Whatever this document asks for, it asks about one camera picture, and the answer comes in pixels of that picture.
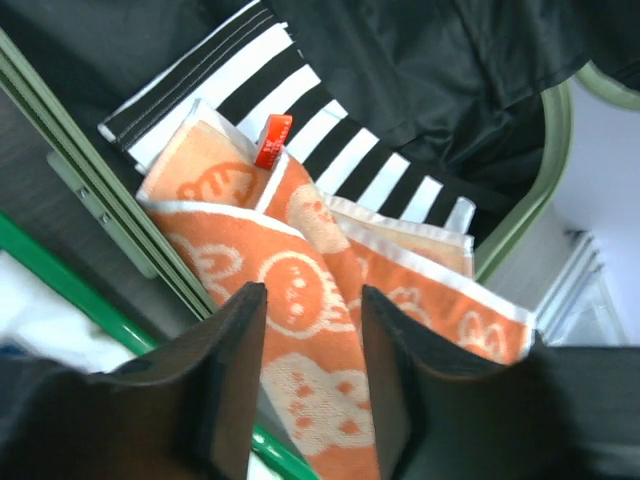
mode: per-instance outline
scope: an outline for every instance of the towel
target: towel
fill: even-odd
[[[261,383],[315,472],[379,478],[360,336],[363,285],[451,342],[505,364],[526,355],[532,316],[465,276],[463,262],[447,268],[451,242],[428,226],[412,229],[321,194],[286,150],[272,171],[253,165],[257,153],[196,102],[137,197],[217,303],[246,281],[266,284]],[[430,255],[438,243],[447,248]]]

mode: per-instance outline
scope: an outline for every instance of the black stripe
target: black stripe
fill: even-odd
[[[193,92],[233,55],[277,23],[260,4],[251,7],[182,59],[157,85],[107,122],[120,145],[130,145],[166,112]]]
[[[229,95],[217,108],[218,113],[238,125],[258,103],[304,65],[295,45],[287,47]]]
[[[400,218],[423,179],[424,175],[421,174],[419,166],[414,163],[410,164],[378,213],[386,217]]]
[[[451,211],[453,210],[458,197],[459,195],[456,193],[454,188],[449,188],[446,184],[443,185],[440,189],[440,193],[438,193],[438,196],[433,202],[433,205],[431,205],[431,209],[429,210],[424,223],[442,227],[447,223],[447,219],[449,218],[449,215],[451,215]]]
[[[429,175],[443,185],[443,190],[447,189],[456,199],[458,197],[468,198],[477,205],[478,209],[501,213],[510,210],[515,205],[515,202],[506,195],[473,185],[431,165],[417,162],[412,162],[412,165],[420,169],[421,177]]]
[[[340,188],[336,191],[336,196],[356,202],[373,182],[392,154],[393,152],[382,142],[376,143],[358,166],[353,169],[353,172],[344,183],[340,185]]]
[[[300,133],[300,130],[311,120],[320,110],[326,107],[333,98],[327,90],[318,84],[302,95],[296,103],[291,105],[287,114],[293,117],[293,124],[289,131],[287,144]]]
[[[362,127],[349,117],[343,118],[313,149],[304,160],[304,167],[315,182],[331,165],[338,154],[362,130]]]

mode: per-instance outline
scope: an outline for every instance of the gray surface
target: gray surface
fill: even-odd
[[[46,162],[49,145],[0,90],[0,209],[158,340],[193,325],[159,279],[144,278]]]

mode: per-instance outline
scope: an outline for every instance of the green bar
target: green bar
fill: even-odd
[[[256,425],[253,429],[253,451],[271,470],[285,480],[318,480],[311,467],[300,457],[294,455]]]
[[[2,213],[0,248],[9,252],[13,258],[136,355],[153,350],[156,346],[146,333],[123,317]]]

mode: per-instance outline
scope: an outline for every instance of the cartoon character print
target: cartoon character print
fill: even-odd
[[[422,308],[422,294],[416,287],[398,287],[390,292],[387,297],[404,313],[422,325],[431,327],[431,317]]]
[[[293,192],[286,219],[322,254],[342,252],[350,246],[313,184],[302,185]]]
[[[485,325],[482,317],[467,312],[458,325],[458,345],[495,362],[503,363],[507,355],[507,340],[501,325]]]
[[[225,203],[245,207],[256,193],[255,167],[241,162],[224,162],[205,170],[195,182],[178,188],[180,200]]]
[[[365,372],[326,372],[304,355],[291,353],[264,367],[261,379],[269,397],[280,399],[284,426],[303,455],[318,455],[330,446],[373,445]]]
[[[182,235],[170,233],[169,241],[177,249],[182,249],[195,267],[196,275],[205,289],[219,303],[226,302],[231,294],[221,283],[242,270],[244,258],[238,250],[224,244],[191,245]]]
[[[322,329],[354,331],[331,273],[311,257],[294,251],[273,255],[260,268],[257,281],[269,289],[267,323],[280,333],[307,339]]]

